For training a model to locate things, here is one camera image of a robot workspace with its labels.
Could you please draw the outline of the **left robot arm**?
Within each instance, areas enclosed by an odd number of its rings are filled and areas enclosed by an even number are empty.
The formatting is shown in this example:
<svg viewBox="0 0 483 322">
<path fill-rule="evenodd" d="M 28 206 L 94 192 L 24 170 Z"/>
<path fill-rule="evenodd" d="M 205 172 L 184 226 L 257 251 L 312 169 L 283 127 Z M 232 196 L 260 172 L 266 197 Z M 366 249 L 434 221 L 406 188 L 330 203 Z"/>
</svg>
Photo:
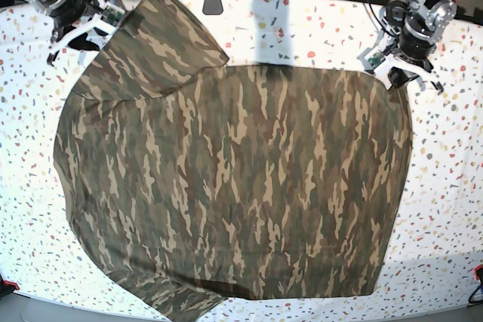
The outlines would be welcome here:
<svg viewBox="0 0 483 322">
<path fill-rule="evenodd" d="M 457 0 L 396 0 L 379 11 L 371 0 L 366 2 L 380 34 L 375 45 L 359 57 L 365 71 L 387 90 L 420 79 L 442 93 L 429 56 L 457 14 Z"/>
</svg>

